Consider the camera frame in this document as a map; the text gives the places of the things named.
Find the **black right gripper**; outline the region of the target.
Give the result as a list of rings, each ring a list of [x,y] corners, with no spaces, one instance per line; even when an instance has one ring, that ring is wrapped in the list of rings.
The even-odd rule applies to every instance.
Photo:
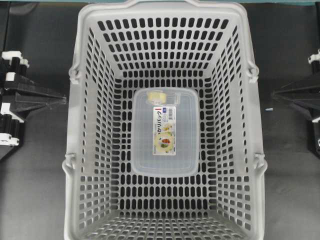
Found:
[[[315,152],[320,152],[320,50],[308,58],[312,75],[282,86],[272,98],[312,122]]]

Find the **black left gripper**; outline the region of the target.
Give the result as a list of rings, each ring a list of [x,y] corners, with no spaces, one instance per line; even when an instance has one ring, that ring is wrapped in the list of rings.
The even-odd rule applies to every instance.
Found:
[[[24,118],[30,112],[67,103],[62,93],[19,75],[28,68],[20,51],[0,54],[0,146],[9,150],[21,146]],[[33,96],[14,96],[16,92]]]

